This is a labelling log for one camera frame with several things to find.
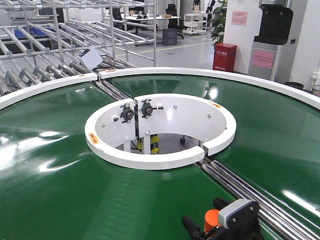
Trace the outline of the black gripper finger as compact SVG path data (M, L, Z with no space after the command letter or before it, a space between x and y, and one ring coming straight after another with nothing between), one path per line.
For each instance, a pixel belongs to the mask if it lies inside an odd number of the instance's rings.
M187 215L183 216L181 218L181 223L192 240L201 239L201 228L191 217Z
M226 200L220 197L216 197L213 199L212 204L215 209L222 210L223 208L225 208L233 202L234 200Z

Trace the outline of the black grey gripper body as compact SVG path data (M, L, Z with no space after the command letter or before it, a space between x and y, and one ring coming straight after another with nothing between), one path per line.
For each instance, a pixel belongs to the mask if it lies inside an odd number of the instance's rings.
M239 198L218 209L218 223L225 228L217 238L219 240L263 240L258 213L257 201Z

